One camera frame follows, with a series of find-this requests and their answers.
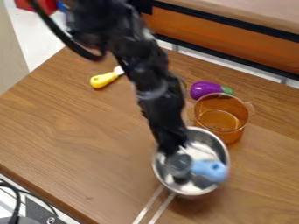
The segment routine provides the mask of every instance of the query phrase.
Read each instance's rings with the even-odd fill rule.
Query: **floor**
[[[61,41],[47,29],[47,27],[35,13],[16,8],[13,0],[4,1],[10,14],[10,19],[15,29],[15,33],[24,54],[26,63],[30,71],[33,71],[49,58],[51,58],[56,52],[62,49],[64,47],[64,44],[61,43]],[[64,15],[61,12],[55,12],[52,15],[52,18],[57,24],[59,24],[59,26],[64,28]],[[159,41],[159,45],[163,48],[179,51],[180,53],[190,55],[201,60],[206,60],[224,67],[230,67],[232,69],[239,70],[241,72],[247,73],[248,75],[260,76],[264,79],[275,82],[282,81],[282,77],[278,75],[263,72],[261,70],[248,66],[243,66],[226,59],[213,57],[211,55],[196,52],[180,46],[174,46],[163,41]],[[295,88],[299,88],[299,81],[287,79],[286,84]],[[15,201],[11,192],[3,191],[1,189],[0,199],[1,218],[10,215]],[[24,214],[24,207],[22,207],[21,214]],[[76,223],[67,217],[65,219],[67,223]]]

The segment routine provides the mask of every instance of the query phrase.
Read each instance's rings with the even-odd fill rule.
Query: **metal bowl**
[[[193,160],[220,160],[229,169],[230,159],[226,145],[212,132],[190,126],[187,136],[189,142],[177,152],[178,154],[187,153]],[[184,183],[178,183],[169,174],[165,160],[166,156],[163,153],[157,151],[154,154],[152,160],[154,173],[164,186],[178,195],[198,196],[213,191],[219,185],[211,182],[205,176],[194,174],[190,175]]]

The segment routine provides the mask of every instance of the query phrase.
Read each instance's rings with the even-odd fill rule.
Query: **gray object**
[[[33,200],[26,198],[26,216],[41,224],[66,224]]]
[[[0,219],[0,224],[9,224],[10,217]],[[27,217],[20,217],[18,220],[18,224],[40,224],[39,222],[32,220]]]
[[[192,160],[208,159],[220,160],[229,169],[230,159],[225,144],[212,132],[198,127],[188,127],[189,142],[177,152],[188,154]],[[213,183],[204,176],[190,175],[184,183],[178,183],[169,173],[166,165],[166,156],[157,151],[154,154],[152,165],[154,173],[160,182],[169,190],[181,196],[198,196],[216,189],[219,184]]]

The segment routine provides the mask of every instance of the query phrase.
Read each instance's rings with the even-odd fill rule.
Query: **black cable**
[[[41,199],[39,196],[36,196],[33,193],[31,193],[31,192],[27,192],[27,191],[23,191],[23,190],[17,189],[15,186],[11,185],[10,183],[8,183],[7,181],[5,181],[2,178],[0,178],[0,181],[2,181],[2,182],[0,182],[0,187],[9,188],[9,189],[11,189],[16,194],[16,206],[15,206],[15,208],[13,210],[12,216],[11,216],[8,224],[17,224],[18,223],[18,215],[19,215],[19,211],[20,211],[20,207],[21,207],[21,203],[22,203],[21,193],[31,195],[32,197],[37,198],[37,199],[43,201],[45,203],[45,205],[47,205],[50,208],[50,210],[54,214],[55,218],[58,218],[58,214],[55,211],[55,209],[49,203],[47,203],[43,199]]]
[[[10,217],[8,224],[17,224],[18,223],[18,214],[20,212],[20,207],[21,207],[21,194],[15,186],[13,186],[7,182],[0,183],[0,187],[9,188],[16,194],[16,200],[17,200],[16,206],[13,210],[12,216]]]
[[[31,7],[39,14],[39,16],[44,20],[46,25],[50,30],[63,42],[67,47],[69,47],[75,53],[78,53],[81,57],[91,60],[100,61],[105,57],[105,53],[102,52],[101,55],[95,55],[75,43],[70,39],[60,28],[49,18],[45,11],[39,6],[36,0],[27,0]]]

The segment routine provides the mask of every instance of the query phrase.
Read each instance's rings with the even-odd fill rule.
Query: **white wall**
[[[10,18],[0,1],[0,95],[28,73]]]

